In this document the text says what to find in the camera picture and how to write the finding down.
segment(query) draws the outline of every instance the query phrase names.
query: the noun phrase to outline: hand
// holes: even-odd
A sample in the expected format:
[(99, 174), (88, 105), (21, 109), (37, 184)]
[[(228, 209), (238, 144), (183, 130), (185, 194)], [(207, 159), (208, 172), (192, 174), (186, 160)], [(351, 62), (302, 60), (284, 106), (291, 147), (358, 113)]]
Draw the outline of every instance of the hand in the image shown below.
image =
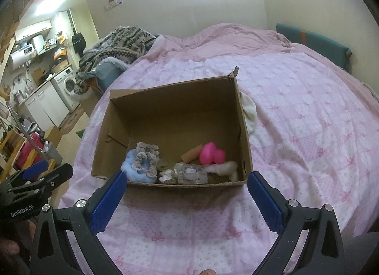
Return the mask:
[(200, 273), (200, 275), (217, 275), (214, 270), (205, 270)]
[[(36, 231), (36, 226), (31, 221), (29, 221), (29, 232), (32, 238)], [(0, 234), (0, 252), (5, 257), (15, 256), (20, 253), (20, 246), (12, 240), (8, 240), (5, 235)]]

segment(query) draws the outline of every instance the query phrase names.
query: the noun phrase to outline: white cabinet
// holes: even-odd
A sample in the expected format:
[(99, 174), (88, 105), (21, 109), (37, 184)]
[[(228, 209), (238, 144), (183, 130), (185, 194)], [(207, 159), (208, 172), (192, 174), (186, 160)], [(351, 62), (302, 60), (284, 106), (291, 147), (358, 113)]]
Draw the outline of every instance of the white cabinet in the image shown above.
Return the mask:
[(39, 127), (46, 131), (53, 125), (59, 127), (69, 110), (49, 81), (20, 105), (18, 113), (37, 122)]
[(53, 126), (53, 122), (50, 120), (48, 114), (45, 112), (42, 104), (35, 95), (32, 95), (25, 101), (20, 111), (26, 118), (32, 117), (33, 120), (39, 125), (39, 127), (46, 131), (50, 126)]
[(51, 121), (59, 127), (69, 114), (69, 110), (56, 92), (51, 81), (43, 85), (36, 92), (36, 95)]
[(16, 42), (18, 43), (22, 41), (29, 41), (34, 36), (37, 36), (39, 34), (47, 36), (51, 28), (52, 26), (49, 19), (30, 26), (26, 26), (15, 31), (14, 34), (16, 36)]

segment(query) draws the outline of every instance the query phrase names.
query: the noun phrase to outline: fluffy blanket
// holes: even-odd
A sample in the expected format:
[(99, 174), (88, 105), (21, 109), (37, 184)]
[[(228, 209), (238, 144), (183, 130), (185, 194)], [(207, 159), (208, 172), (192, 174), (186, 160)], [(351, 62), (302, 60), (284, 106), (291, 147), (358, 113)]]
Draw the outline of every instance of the fluffy blanket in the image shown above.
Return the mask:
[(84, 75), (101, 61), (117, 59), (118, 64), (125, 64), (124, 69), (127, 69), (128, 64), (132, 64), (149, 51), (156, 39), (156, 36), (136, 26), (120, 26), (92, 47), (84, 50), (75, 76), (75, 96), (80, 97), (88, 91), (89, 86), (84, 82)]

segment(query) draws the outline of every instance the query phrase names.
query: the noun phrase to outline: cardboard piece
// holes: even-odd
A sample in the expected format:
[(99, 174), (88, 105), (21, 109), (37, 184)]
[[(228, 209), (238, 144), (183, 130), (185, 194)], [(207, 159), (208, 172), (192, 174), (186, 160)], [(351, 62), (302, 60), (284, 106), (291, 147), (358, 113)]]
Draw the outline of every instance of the cardboard piece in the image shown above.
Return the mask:
[(153, 187), (213, 187), (245, 184), (253, 171), (250, 143), (236, 81), (229, 76), (185, 81), (145, 90), (111, 90), (97, 141), (92, 176), (108, 179), (120, 171), (126, 153), (139, 141), (156, 144), (160, 158), (181, 162), (194, 146), (213, 141), (238, 163), (238, 182), (210, 174), (213, 184)]
[(58, 63), (55, 67), (53, 67), (53, 71), (54, 73), (59, 73), (68, 66), (69, 62), (67, 60), (63, 60), (62, 62)]
[(37, 69), (32, 73), (32, 77), (36, 83), (37, 86), (40, 85), (40, 79), (44, 75), (44, 72), (42, 69)]
[(58, 147), (58, 144), (60, 140), (62, 139), (62, 133), (59, 131), (59, 129), (54, 125), (50, 126), (49, 129), (45, 132), (44, 138), (47, 141), (50, 141), (53, 146), (56, 148)]

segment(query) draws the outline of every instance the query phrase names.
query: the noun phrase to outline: pink bedsheet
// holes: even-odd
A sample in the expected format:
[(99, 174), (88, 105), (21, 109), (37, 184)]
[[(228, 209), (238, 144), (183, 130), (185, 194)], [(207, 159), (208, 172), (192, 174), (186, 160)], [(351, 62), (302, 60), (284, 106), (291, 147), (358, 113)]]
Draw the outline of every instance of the pink bedsheet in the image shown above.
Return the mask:
[[(254, 169), (287, 199), (310, 207), (330, 203), (344, 239), (367, 231), (379, 215), (378, 104), (321, 55), (274, 31), (219, 24), (183, 40), (160, 37), (109, 89), (226, 75), (236, 65), (240, 90), (257, 106), (259, 120), (249, 138)], [(108, 97), (106, 92), (91, 116), (61, 207), (88, 198), (104, 183), (90, 171)], [(111, 259), (130, 275), (198, 275), (208, 268), (250, 275), (276, 236), (246, 186), (129, 188), (98, 235)], [(72, 242), (83, 270), (91, 274)]]

